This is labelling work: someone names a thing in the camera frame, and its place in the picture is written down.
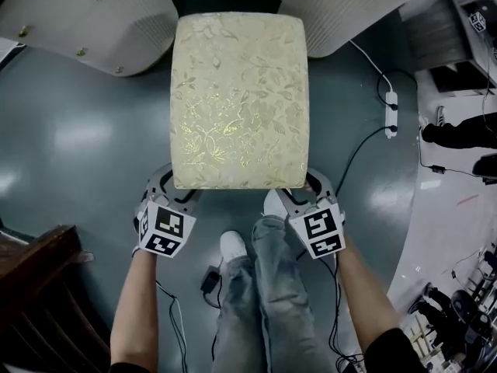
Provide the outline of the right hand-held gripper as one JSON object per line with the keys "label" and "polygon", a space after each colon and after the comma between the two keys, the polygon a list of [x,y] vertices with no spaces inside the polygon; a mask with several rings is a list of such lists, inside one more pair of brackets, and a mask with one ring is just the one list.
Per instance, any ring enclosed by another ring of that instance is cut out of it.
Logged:
{"label": "right hand-held gripper", "polygon": [[290,225],[310,254],[321,259],[346,248],[340,211],[328,177],[308,168],[306,182],[310,188],[277,189],[290,217]]}

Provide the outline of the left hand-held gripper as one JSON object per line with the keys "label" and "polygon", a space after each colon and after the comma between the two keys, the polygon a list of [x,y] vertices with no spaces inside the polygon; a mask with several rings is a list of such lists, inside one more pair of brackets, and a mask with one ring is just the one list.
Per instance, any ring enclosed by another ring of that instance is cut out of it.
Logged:
{"label": "left hand-held gripper", "polygon": [[[170,189],[172,164],[154,172],[146,186],[145,199],[137,209],[137,247],[159,256],[174,258],[187,243],[196,219],[180,211],[193,211],[202,190]],[[165,206],[155,199],[164,197]]]}

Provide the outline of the cream floral cushion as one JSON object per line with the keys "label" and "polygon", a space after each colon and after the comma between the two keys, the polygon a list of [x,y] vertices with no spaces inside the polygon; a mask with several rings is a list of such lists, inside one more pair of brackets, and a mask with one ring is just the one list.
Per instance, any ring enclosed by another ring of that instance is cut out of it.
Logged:
{"label": "cream floral cushion", "polygon": [[177,188],[302,187],[309,110],[300,19],[210,12],[179,20],[170,88]]}

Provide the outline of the white curved counter table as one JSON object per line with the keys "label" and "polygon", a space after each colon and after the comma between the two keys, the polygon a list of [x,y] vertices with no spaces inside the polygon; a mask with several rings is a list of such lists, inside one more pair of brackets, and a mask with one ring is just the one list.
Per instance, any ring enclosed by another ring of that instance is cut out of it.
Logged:
{"label": "white curved counter table", "polygon": [[[409,1],[280,0],[276,13],[299,19],[308,55],[323,58]],[[0,0],[0,37],[118,77],[152,66],[172,46],[178,21],[172,0]],[[24,26],[30,32],[18,38]]]}

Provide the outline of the person's left forearm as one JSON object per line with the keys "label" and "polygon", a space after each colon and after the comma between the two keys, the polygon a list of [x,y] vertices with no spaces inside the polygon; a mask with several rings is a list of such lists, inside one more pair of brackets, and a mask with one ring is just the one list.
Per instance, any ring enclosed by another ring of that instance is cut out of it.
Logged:
{"label": "person's left forearm", "polygon": [[157,256],[142,249],[131,260],[110,335],[111,364],[158,371]]}

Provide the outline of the person's right forearm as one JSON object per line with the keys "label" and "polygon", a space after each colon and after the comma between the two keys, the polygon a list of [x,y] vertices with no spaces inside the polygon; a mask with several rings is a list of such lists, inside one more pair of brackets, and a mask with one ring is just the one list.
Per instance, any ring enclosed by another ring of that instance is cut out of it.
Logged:
{"label": "person's right forearm", "polygon": [[349,236],[345,237],[345,244],[346,247],[337,253],[339,276],[360,349],[366,351],[380,335],[397,329],[400,320]]}

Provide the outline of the person's right white shoe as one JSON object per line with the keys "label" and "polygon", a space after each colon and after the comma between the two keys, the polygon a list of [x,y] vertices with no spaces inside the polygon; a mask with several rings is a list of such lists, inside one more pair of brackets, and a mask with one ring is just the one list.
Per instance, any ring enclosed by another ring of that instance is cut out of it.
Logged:
{"label": "person's right white shoe", "polygon": [[263,203],[262,214],[264,216],[276,216],[283,220],[287,218],[288,212],[276,190],[270,190]]}

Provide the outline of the person's white shoe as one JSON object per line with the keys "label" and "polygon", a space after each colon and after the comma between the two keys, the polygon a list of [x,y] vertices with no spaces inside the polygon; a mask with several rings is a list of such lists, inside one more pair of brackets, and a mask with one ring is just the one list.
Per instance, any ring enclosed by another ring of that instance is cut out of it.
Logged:
{"label": "person's white shoe", "polygon": [[288,212],[276,190],[270,190],[263,203],[262,214],[264,216],[276,216],[283,220],[287,218]]}
{"label": "person's white shoe", "polygon": [[221,235],[220,250],[225,263],[248,255],[245,242],[236,231],[226,231]]}

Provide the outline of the person's left white shoe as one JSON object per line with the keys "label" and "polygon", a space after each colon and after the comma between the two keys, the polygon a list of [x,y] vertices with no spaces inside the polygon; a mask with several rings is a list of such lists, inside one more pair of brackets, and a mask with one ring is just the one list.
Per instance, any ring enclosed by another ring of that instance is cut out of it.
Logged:
{"label": "person's left white shoe", "polygon": [[245,242],[236,231],[226,231],[221,235],[220,250],[225,263],[248,255]]}

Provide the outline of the person's right leg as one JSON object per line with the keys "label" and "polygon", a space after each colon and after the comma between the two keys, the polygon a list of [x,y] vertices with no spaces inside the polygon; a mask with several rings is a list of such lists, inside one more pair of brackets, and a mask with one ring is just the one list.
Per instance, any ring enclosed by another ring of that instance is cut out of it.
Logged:
{"label": "person's right leg", "polygon": [[271,373],[334,373],[317,338],[308,293],[285,236],[285,221],[276,215],[263,216],[252,230]]}

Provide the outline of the person's leg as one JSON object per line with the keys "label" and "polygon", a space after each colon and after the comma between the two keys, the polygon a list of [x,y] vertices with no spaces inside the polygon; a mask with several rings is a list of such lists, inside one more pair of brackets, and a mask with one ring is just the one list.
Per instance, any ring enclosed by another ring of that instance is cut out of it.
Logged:
{"label": "person's leg", "polygon": [[224,269],[227,290],[217,318],[212,373],[267,373],[255,268],[248,256]]}
{"label": "person's leg", "polygon": [[334,373],[317,338],[308,293],[285,236],[285,221],[276,215],[263,216],[252,230],[271,373]]}

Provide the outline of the black power adapter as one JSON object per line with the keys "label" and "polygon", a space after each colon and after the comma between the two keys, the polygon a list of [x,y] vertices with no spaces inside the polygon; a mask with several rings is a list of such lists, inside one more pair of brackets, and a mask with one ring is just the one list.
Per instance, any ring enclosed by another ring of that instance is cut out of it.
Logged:
{"label": "black power adapter", "polygon": [[220,268],[209,266],[204,275],[200,290],[203,294],[210,294],[221,282]]}

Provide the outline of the white power strip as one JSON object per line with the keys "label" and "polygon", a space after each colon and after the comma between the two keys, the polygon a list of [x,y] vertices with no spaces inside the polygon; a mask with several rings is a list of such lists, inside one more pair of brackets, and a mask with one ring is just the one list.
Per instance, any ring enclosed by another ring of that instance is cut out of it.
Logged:
{"label": "white power strip", "polygon": [[393,138],[398,133],[398,95],[394,91],[386,93],[385,96],[385,135]]}

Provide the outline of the person's left leg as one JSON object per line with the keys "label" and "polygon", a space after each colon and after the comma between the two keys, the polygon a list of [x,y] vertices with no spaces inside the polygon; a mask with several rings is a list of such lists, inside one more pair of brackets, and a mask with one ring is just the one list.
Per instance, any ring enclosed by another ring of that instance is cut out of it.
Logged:
{"label": "person's left leg", "polygon": [[248,256],[224,269],[227,290],[217,318],[212,373],[267,373],[255,268]]}

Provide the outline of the dark wooden furniture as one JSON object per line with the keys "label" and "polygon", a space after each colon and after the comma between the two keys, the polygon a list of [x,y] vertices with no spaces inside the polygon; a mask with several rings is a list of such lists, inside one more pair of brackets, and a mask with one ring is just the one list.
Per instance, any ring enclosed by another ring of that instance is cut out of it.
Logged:
{"label": "dark wooden furniture", "polygon": [[32,237],[0,220],[0,373],[108,372],[110,332],[82,281],[93,258],[74,226]]}

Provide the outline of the black office chair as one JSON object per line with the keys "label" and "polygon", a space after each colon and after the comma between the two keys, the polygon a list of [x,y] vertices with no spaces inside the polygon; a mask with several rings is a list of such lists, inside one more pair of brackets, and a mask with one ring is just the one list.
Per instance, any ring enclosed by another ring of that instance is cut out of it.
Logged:
{"label": "black office chair", "polygon": [[450,298],[450,326],[460,345],[489,350],[494,346],[491,320],[465,290]]}

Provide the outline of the white paper sheet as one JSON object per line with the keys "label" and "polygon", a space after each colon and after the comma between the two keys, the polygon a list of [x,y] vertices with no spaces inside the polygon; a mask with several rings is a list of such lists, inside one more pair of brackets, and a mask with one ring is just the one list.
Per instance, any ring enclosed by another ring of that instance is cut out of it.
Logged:
{"label": "white paper sheet", "polygon": [[0,63],[18,46],[18,42],[0,37]]}

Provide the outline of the grey desk with shelves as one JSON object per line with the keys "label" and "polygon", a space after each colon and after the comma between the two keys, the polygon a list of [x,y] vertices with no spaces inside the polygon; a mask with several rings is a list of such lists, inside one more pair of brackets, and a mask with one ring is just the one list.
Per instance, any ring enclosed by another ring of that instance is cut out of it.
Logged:
{"label": "grey desk with shelves", "polygon": [[[469,15],[479,11],[486,31]],[[427,71],[439,92],[486,89],[497,94],[497,0],[413,0],[399,12],[417,71]]]}

